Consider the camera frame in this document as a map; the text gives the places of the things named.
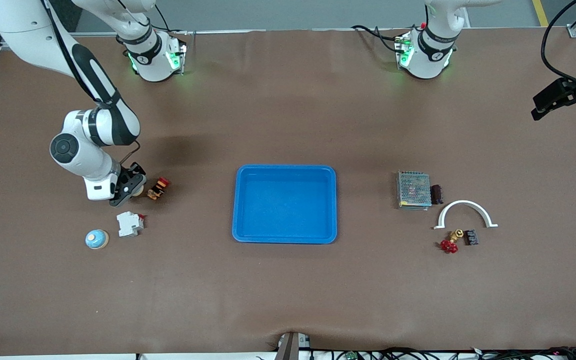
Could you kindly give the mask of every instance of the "green indicator light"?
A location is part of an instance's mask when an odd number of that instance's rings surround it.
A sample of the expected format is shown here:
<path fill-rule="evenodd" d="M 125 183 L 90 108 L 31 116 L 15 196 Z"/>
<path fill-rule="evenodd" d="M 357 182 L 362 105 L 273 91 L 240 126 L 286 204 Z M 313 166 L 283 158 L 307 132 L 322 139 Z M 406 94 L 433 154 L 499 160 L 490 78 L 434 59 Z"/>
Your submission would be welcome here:
<path fill-rule="evenodd" d="M 133 59 L 133 56 L 130 55 L 130 53 L 128 53 L 128 59 L 130 59 L 130 64 L 132 65 L 132 70 L 135 71 L 135 73 L 137 73 L 137 65 L 135 65 L 135 59 Z"/>
<path fill-rule="evenodd" d="M 413 46 L 409 47 L 402 55 L 401 55 L 401 66 L 407 67 L 410 64 L 410 59 L 415 54 L 415 48 Z"/>
<path fill-rule="evenodd" d="M 166 51 L 166 55 L 167 55 L 167 57 L 168 57 L 168 62 L 170 63 L 170 67 L 171 67 L 173 70 L 178 69 L 179 66 L 180 66 L 180 65 L 179 65 L 179 56 L 178 56 L 178 55 L 175 55 L 174 52 L 171 53 L 171 52 L 168 52 L 168 51 Z"/>

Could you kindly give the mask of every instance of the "red part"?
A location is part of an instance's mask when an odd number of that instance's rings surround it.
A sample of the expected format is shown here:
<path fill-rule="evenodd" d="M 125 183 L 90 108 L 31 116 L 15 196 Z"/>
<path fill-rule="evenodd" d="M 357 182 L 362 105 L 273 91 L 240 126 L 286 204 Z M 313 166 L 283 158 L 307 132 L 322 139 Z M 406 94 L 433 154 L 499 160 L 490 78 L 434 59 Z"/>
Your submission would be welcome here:
<path fill-rule="evenodd" d="M 457 251 L 459 251 L 459 248 L 457 248 L 457 244 L 453 243 L 450 240 L 443 240 L 442 242 L 439 243 L 439 245 L 441 246 L 441 250 L 443 250 L 444 253 L 446 254 L 454 254 L 457 253 Z"/>

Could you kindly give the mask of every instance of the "black electronic component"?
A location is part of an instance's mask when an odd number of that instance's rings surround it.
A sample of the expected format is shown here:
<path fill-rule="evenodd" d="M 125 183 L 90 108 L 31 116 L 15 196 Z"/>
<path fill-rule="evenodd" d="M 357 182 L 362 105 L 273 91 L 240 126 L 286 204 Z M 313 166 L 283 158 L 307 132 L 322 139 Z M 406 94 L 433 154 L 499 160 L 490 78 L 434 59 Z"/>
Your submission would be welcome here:
<path fill-rule="evenodd" d="M 432 185 L 430 187 L 430 202 L 432 202 L 432 205 L 444 203 L 444 191 L 440 185 Z"/>
<path fill-rule="evenodd" d="M 466 239 L 466 245 L 479 245 L 480 239 L 477 237 L 477 231 L 466 230 L 464 232 L 464 238 Z"/>

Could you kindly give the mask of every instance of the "small electrical relay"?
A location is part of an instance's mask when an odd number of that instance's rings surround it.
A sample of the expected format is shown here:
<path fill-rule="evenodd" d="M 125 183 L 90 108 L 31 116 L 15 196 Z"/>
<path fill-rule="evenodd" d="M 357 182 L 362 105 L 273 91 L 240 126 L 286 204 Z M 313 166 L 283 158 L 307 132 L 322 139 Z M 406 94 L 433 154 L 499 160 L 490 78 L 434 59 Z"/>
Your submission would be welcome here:
<path fill-rule="evenodd" d="M 160 196 L 162 196 L 162 194 L 164 194 L 164 189 L 166 189 L 169 185 L 170 182 L 165 177 L 160 177 L 158 178 L 157 183 L 148 190 L 146 195 L 152 200 L 157 200 L 160 198 Z"/>
<path fill-rule="evenodd" d="M 432 205 L 441 205 L 444 203 L 444 190 L 440 185 L 430 187 L 430 199 Z"/>
<path fill-rule="evenodd" d="M 480 239 L 477 237 L 477 232 L 473 230 L 466 230 L 464 232 L 464 237 L 466 239 L 466 245 L 479 245 Z"/>

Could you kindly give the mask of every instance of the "brown table surface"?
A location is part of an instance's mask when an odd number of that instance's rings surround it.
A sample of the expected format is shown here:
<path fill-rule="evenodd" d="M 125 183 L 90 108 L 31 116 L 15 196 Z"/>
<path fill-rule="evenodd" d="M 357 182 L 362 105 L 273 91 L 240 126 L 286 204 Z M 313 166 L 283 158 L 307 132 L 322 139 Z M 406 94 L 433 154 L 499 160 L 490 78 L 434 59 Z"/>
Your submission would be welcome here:
<path fill-rule="evenodd" d="M 140 117 L 132 160 L 172 182 L 120 209 L 87 200 L 48 151 L 64 115 L 93 104 L 0 53 L 0 354 L 265 351 L 287 331 L 338 349 L 576 346 L 576 107 L 530 116 L 556 78 L 543 31 L 464 30 L 433 80 L 398 71 L 365 32 L 200 35 L 186 75 L 161 83 L 135 76 L 114 38 L 82 38 Z M 551 61 L 576 75 L 565 33 Z M 244 164 L 332 166 L 337 239 L 235 241 Z M 432 230 L 441 207 L 394 209 L 397 170 L 430 174 L 499 228 L 468 207 L 446 231 Z M 147 228 L 119 239 L 126 211 Z M 110 242 L 90 250 L 98 228 Z M 455 228 L 481 244 L 446 255 L 436 244 Z"/>

